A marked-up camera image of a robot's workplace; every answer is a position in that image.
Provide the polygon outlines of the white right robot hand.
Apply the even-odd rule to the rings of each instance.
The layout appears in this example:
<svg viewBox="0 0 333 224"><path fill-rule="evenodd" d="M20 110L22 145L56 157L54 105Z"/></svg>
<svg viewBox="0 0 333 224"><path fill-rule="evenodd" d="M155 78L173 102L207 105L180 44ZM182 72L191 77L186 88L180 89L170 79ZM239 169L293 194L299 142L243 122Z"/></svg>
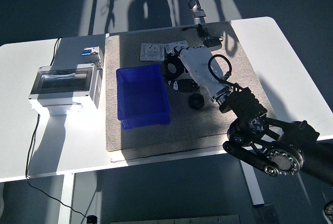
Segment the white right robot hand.
<svg viewBox="0 0 333 224"><path fill-rule="evenodd" d="M219 105L232 93L227 81L231 74L231 62L205 46L174 48L162 66L163 77L175 91L190 93L204 88Z"/></svg>

